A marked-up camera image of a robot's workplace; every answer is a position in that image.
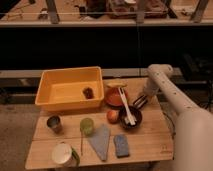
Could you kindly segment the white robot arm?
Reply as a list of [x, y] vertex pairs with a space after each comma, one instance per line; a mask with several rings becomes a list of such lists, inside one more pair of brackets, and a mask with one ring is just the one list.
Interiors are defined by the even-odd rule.
[[161, 90], [178, 114], [173, 171], [213, 171], [213, 114], [170, 81], [171, 65], [151, 64], [147, 72], [143, 93], [152, 98]]

